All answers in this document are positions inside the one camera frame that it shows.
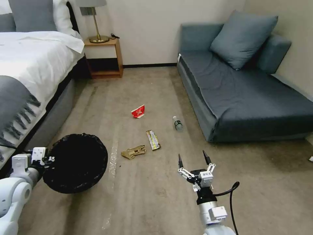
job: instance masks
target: lamp shade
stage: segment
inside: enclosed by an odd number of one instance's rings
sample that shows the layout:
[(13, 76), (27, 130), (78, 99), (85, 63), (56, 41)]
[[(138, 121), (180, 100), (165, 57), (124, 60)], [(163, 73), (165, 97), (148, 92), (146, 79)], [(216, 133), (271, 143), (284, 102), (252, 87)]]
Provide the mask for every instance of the lamp shade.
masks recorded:
[(79, 7), (101, 7), (107, 4), (106, 0), (76, 0)]

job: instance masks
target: white pillow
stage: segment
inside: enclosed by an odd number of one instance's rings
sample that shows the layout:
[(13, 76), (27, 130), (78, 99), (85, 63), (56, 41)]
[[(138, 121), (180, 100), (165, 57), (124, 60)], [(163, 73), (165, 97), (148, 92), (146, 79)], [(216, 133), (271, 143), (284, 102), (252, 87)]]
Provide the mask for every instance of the white pillow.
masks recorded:
[(0, 15), (12, 13), (8, 0), (0, 0)]
[[(72, 29), (73, 25), (66, 2), (66, 0), (53, 0), (54, 23), (57, 31), (77, 37), (78, 33)], [(7, 13), (12, 13), (9, 1), (0, 0), (0, 14)]]
[(53, 0), (53, 19), (59, 32), (76, 36), (76, 32), (72, 29), (73, 25), (70, 20), (69, 9), (66, 6), (66, 0)]

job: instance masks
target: plastic bottle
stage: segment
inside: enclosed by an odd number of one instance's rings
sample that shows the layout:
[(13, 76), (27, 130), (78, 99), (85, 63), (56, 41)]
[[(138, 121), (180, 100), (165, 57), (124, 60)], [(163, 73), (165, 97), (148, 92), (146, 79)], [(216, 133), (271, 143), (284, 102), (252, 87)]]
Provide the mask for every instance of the plastic bottle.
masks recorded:
[(183, 129), (182, 122), (180, 120), (178, 120), (178, 118), (176, 116), (173, 117), (173, 121), (174, 121), (174, 125), (175, 125), (176, 130), (181, 131)]

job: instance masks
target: sofa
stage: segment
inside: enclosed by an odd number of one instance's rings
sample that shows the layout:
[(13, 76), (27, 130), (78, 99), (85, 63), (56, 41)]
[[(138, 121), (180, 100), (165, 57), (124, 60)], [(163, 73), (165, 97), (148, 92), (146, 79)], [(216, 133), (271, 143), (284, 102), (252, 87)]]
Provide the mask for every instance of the sofa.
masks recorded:
[(300, 139), (313, 131), (313, 103), (274, 74), (291, 42), (271, 34), (241, 69), (210, 45), (223, 24), (181, 26), (177, 68), (208, 142)]

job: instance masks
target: snack wrapper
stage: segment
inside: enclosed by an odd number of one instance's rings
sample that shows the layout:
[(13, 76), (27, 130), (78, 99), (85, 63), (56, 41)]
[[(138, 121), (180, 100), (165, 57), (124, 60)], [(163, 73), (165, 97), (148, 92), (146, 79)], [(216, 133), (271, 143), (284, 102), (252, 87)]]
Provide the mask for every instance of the snack wrapper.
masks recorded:
[(149, 138), (149, 142), (150, 142), (152, 150), (161, 148), (159, 140), (157, 139), (157, 136), (154, 134), (154, 132), (152, 130), (149, 130), (149, 131), (146, 131), (146, 133)]
[(134, 118), (141, 118), (144, 116), (144, 104), (133, 111), (131, 111), (131, 114)]

